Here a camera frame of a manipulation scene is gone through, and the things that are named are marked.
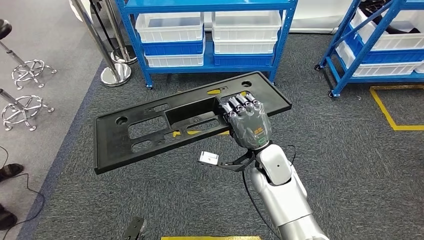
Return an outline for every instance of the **black cable on floor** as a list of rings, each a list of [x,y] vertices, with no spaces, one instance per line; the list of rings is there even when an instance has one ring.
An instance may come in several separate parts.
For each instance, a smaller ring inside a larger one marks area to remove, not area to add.
[[[4,147],[2,147],[2,146],[0,146],[0,148],[1,149],[3,149],[5,152],[6,152],[6,160],[4,161],[4,163],[3,163],[3,167],[4,166],[6,166],[6,163],[8,162],[8,159],[9,159],[9,152],[4,148]],[[27,220],[24,220],[24,221],[20,221],[20,222],[18,222],[18,223],[16,223],[15,225],[13,225],[11,228],[9,228],[7,231],[6,231],[6,233],[4,234],[4,237],[3,237],[3,239],[2,240],[5,240],[6,239],[6,236],[8,235],[8,233],[9,233],[9,231],[12,229],[12,228],[14,228],[14,227],[16,227],[16,226],[18,226],[18,225],[20,225],[20,224],[23,224],[23,223],[26,223],[26,222],[29,222],[29,221],[31,221],[31,220],[33,220],[33,219],[35,219],[36,217],[38,217],[38,215],[41,213],[41,211],[43,210],[43,208],[44,208],[44,203],[46,202],[46,197],[42,194],[42,193],[40,193],[40,192],[38,192],[38,191],[36,191],[36,190],[33,190],[33,189],[31,189],[30,188],[30,175],[28,174],[28,173],[23,173],[23,174],[20,174],[20,175],[16,175],[16,176],[12,176],[12,177],[10,177],[10,179],[14,179],[14,178],[19,178],[19,177],[21,177],[21,176],[26,176],[26,189],[28,189],[29,191],[31,191],[31,192],[33,192],[33,193],[36,193],[37,195],[40,195],[41,196],[41,198],[42,198],[42,201],[41,201],[41,207],[39,208],[39,210],[37,211],[37,213],[34,215],[34,216],[32,216],[31,218],[29,218],[29,219],[27,219]]]
[[[90,0],[90,6],[94,11],[95,16],[97,17],[98,22],[100,23],[101,29],[103,29],[103,32],[106,35],[106,38],[107,38],[107,41],[110,44],[110,47],[112,48],[112,50],[114,50],[115,46],[112,43],[111,38],[109,37],[108,31],[106,31],[105,25],[103,25],[102,19],[100,18],[99,12],[97,11],[96,6],[93,3],[93,0]]]
[[[262,216],[261,212],[259,211],[259,208],[256,206],[255,201],[253,200],[253,197],[251,195],[251,192],[249,191],[248,184],[246,183],[246,177],[245,177],[245,171],[241,171],[241,175],[243,176],[243,184],[244,188],[246,189],[247,195],[249,195],[250,201],[253,204],[254,209],[256,209],[257,214],[259,214],[262,221],[268,226],[269,230],[278,238],[281,240],[281,237],[274,231],[274,229],[271,227],[271,225],[265,220],[265,218]]]
[[[290,164],[290,166],[292,166],[293,163],[295,162],[295,159],[296,159],[296,146],[295,145],[287,145],[287,147],[292,147],[294,149],[293,159],[291,160],[291,164]]]
[[[0,146],[1,149],[3,149],[6,152],[6,160],[3,163],[3,166],[1,166],[1,168],[3,168],[4,166],[6,166],[6,163],[8,162],[9,159],[9,152],[6,150],[6,148]]]

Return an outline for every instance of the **black stool seat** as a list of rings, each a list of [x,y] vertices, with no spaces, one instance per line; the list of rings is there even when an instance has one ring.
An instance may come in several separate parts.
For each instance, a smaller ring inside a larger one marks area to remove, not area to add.
[[[12,25],[7,21],[0,19],[0,40],[4,39],[12,32]]]

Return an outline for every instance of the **blue plastic bin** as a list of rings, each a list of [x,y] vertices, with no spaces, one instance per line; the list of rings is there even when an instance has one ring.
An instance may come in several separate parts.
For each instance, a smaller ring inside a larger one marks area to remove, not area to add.
[[[274,53],[271,54],[215,54],[213,46],[213,62],[219,67],[263,67],[271,66]]]
[[[174,42],[149,42],[141,43],[146,56],[161,55],[196,55],[203,53],[203,42],[200,41],[174,41]]]
[[[353,30],[349,24],[343,32],[343,36]],[[344,40],[353,54],[358,56],[364,47],[364,41],[357,32],[349,34]],[[409,63],[421,62],[424,60],[424,49],[405,49],[405,50],[382,50],[370,51],[363,59],[363,64],[391,64],[391,63]]]

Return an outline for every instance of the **silver robot arm segment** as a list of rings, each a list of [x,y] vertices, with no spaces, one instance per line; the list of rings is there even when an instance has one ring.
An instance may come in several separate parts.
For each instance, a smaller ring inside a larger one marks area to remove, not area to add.
[[[282,239],[329,240],[315,221],[305,187],[281,147],[267,146],[256,160],[262,168],[252,170],[252,184]]]
[[[221,105],[232,126],[231,136],[255,151],[260,167],[251,180],[284,240],[329,240],[312,215],[307,192],[281,147],[271,144],[271,123],[264,105],[250,93],[230,97]]]

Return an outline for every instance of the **black shoe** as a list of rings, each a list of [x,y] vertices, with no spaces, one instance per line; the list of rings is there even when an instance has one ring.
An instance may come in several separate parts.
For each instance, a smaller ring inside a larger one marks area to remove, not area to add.
[[[4,166],[0,169],[0,182],[22,173],[23,170],[24,166],[17,163]]]
[[[8,230],[16,224],[18,218],[10,211],[6,211],[3,206],[0,209],[0,231]]]

